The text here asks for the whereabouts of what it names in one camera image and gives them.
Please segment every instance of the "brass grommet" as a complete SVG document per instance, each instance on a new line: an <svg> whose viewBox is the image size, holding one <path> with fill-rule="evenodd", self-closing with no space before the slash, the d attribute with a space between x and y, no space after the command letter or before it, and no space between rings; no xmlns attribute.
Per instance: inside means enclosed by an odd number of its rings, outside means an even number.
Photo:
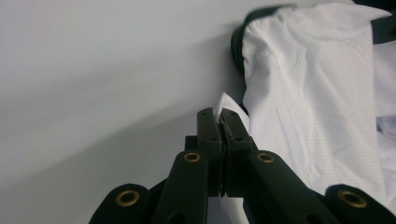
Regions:
<svg viewBox="0 0 396 224"><path fill-rule="evenodd" d="M122 197L127 194L132 194L133 198L128 201L123 201ZM139 197L140 197L140 194L136 190L134 190L134 189L125 190L125 191L119 193L119 195L117 196L116 204L120 207L128 207L128 206L131 206L131 205L134 205L135 203L137 203L137 201L139 201Z"/></svg>
<svg viewBox="0 0 396 224"><path fill-rule="evenodd" d="M265 153L265 152L258 154L257 159L259 161L263 161L263 162L267 162L267 163L273 162L275 160L275 158L273 156L271 156L270 154Z"/></svg>
<svg viewBox="0 0 396 224"><path fill-rule="evenodd" d="M338 197L344 203L347 203L353 207L363 208L367 206L367 201L362 198L359 194L346 189L340 189L338 191Z"/></svg>
<svg viewBox="0 0 396 224"><path fill-rule="evenodd" d="M196 162L201 159L201 155L195 152L190 152L184 155L184 160L189 162Z"/></svg>

